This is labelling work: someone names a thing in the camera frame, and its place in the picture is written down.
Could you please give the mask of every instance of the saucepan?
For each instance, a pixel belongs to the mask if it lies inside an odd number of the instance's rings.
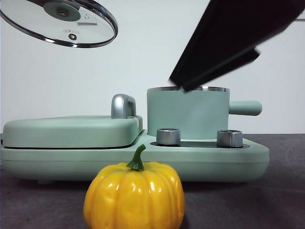
[[[216,139],[218,130],[228,129],[228,116],[259,115],[258,101],[230,101],[230,90],[201,86],[185,92],[179,87],[157,87],[147,91],[148,135],[160,128],[179,129],[181,139]]]

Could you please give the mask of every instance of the dark countertop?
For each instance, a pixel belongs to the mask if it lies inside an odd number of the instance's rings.
[[[304,229],[305,134],[244,135],[270,149],[263,177],[248,183],[185,182],[182,229]],[[86,229],[89,182],[14,178],[1,170],[2,229]]]

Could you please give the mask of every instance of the white wall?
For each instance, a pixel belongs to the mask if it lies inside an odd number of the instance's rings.
[[[111,98],[133,96],[146,127],[146,90],[167,79],[208,1],[119,1],[103,5],[116,17],[119,35],[96,49],[42,42],[2,21],[1,130],[10,120],[67,115],[108,115]],[[244,133],[305,133],[305,22],[258,47],[252,64],[211,86],[231,89],[232,100],[259,100],[257,117],[231,115]]]

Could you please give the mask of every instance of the green stem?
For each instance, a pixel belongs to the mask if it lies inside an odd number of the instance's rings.
[[[134,155],[132,160],[128,163],[127,167],[138,170],[138,171],[143,171],[144,170],[144,166],[141,160],[141,152],[146,149],[145,145],[140,145]]]

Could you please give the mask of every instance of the yellow pumpkin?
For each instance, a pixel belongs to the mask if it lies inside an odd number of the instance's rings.
[[[84,202],[91,229],[178,229],[184,195],[176,171],[158,162],[142,163],[141,145],[132,161],[103,168]]]

